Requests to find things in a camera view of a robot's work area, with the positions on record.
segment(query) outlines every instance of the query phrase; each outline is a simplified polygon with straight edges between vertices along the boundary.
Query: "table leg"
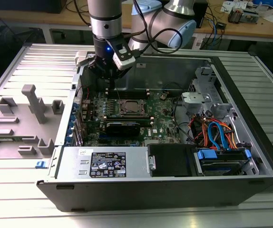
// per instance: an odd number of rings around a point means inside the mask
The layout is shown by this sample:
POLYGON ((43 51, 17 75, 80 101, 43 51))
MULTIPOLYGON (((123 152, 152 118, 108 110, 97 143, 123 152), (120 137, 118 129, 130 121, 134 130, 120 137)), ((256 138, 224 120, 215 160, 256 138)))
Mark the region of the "table leg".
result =
POLYGON ((195 40, 192 49, 199 50, 203 39, 206 37, 206 33, 195 33, 194 34, 195 40))
POLYGON ((48 25, 44 25, 41 27, 43 35, 45 37, 47 44, 54 44, 53 34, 52 30, 50 30, 50 27, 48 25))

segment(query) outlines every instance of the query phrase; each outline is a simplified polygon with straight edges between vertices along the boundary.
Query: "sticker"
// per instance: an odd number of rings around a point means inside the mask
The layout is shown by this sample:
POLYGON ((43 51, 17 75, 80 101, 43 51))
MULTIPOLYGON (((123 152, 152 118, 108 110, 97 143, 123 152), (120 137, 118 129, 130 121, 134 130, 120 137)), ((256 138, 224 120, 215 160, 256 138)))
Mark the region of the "sticker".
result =
POLYGON ((136 67, 137 68, 146 68, 146 63, 137 63, 136 67))
POLYGON ((126 153, 125 152, 92 153, 90 177, 92 178, 126 177, 126 153))
POLYGON ((84 155, 87 155, 87 156, 90 156, 93 152, 93 149, 79 149, 78 150, 78 155, 79 156, 84 156, 84 155))

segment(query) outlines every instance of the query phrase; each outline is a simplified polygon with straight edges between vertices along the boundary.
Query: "blue cable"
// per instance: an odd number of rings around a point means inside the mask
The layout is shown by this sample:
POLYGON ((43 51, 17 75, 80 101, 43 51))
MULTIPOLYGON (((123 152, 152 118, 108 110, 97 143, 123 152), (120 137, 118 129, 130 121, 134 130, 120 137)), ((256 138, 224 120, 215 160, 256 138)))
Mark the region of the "blue cable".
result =
POLYGON ((208 132, 208 138, 209 138, 209 140, 217 147, 218 150, 220 149, 219 144, 216 143, 216 142, 214 141, 214 138, 213 138, 213 136, 212 136, 212 127, 213 127, 214 124, 216 124, 217 127, 219 128, 220 137, 221 137, 221 142, 222 142, 223 148, 224 148, 224 149, 229 149, 228 144, 227 144, 227 141, 226 141, 225 138, 224 138, 223 128, 222 128, 222 126, 221 126, 219 123, 217 123, 217 122, 211 122, 211 123, 209 124, 209 126, 208 126, 207 132, 208 132))
POLYGON ((214 46, 214 44, 215 44, 215 39, 216 39, 216 36, 217 36, 217 29, 216 29, 216 25, 214 24, 214 22, 212 21, 212 20, 208 20, 209 22, 211 22, 212 24, 213 24, 213 27, 214 27, 214 38, 213 38, 213 42, 212 42, 212 44, 210 45, 210 48, 208 49, 208 50, 210 50, 210 49, 212 49, 212 47, 214 46))

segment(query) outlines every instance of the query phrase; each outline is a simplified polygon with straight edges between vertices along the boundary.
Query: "power supply label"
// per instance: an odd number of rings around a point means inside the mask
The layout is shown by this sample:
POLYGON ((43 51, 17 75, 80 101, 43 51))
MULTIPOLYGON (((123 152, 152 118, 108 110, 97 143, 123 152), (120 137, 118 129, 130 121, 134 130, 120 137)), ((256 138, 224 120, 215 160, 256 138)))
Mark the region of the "power supply label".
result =
POLYGON ((92 153, 90 177, 126 177, 126 153, 92 153))

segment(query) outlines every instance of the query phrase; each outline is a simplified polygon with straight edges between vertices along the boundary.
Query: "motherboard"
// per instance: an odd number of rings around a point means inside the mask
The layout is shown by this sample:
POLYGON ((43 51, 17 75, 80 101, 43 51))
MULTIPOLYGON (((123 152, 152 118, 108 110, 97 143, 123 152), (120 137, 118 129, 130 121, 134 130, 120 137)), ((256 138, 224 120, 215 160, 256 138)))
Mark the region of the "motherboard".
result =
POLYGON ((180 143, 167 93, 97 93, 82 108, 84 146, 180 143))

